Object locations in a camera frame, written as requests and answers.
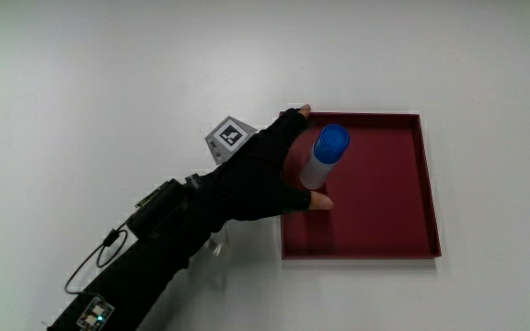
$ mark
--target plastic bottle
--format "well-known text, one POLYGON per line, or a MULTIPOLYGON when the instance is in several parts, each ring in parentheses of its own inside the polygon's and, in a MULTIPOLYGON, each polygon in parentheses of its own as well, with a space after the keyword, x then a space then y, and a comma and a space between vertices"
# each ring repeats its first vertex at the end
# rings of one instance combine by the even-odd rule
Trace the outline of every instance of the plastic bottle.
POLYGON ((302 185, 308 189, 321 188, 349 146, 349 142, 349 133, 345 128, 339 124, 325 126, 312 146, 308 161, 300 173, 302 185))

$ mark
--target blue cap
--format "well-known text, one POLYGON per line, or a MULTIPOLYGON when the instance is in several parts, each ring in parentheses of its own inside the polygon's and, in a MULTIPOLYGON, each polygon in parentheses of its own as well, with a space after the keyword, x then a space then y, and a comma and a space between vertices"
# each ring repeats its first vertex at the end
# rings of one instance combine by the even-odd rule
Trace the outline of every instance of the blue cap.
POLYGON ((349 133, 345 128, 329 124, 322 129, 314 144, 314 156, 323 164, 332 165, 339 161, 349 142, 349 133))

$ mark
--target red tray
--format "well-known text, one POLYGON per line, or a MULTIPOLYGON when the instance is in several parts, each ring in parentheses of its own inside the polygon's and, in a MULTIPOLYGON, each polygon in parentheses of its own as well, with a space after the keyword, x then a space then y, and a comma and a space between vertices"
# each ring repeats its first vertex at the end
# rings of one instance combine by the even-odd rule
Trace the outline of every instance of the red tray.
POLYGON ((285 159, 283 178, 299 174, 322 128, 344 126, 351 144, 318 192, 332 211, 282 216, 282 258, 435 258, 441 256, 421 119, 412 114, 312 113, 285 159))

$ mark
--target circuit board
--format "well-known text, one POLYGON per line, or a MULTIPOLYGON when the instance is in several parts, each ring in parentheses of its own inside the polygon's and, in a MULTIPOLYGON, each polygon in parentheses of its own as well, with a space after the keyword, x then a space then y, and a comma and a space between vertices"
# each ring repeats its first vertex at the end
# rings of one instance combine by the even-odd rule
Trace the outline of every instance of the circuit board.
POLYGON ((114 307, 107 302, 104 304, 99 297, 93 298, 89 306, 77 320, 82 331, 98 331, 108 322, 114 307))

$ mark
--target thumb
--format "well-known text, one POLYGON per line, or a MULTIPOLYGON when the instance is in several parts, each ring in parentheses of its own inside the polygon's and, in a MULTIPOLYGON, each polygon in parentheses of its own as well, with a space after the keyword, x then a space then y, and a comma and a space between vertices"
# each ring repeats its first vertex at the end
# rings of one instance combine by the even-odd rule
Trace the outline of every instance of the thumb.
POLYGON ((332 200, 322 193, 311 191, 312 199, 310 201, 310 207, 308 208, 311 211, 327 211, 331 210, 334 206, 332 200))
POLYGON ((283 183, 282 213, 305 210, 330 210, 333 205, 332 200, 324 194, 300 190, 283 183))

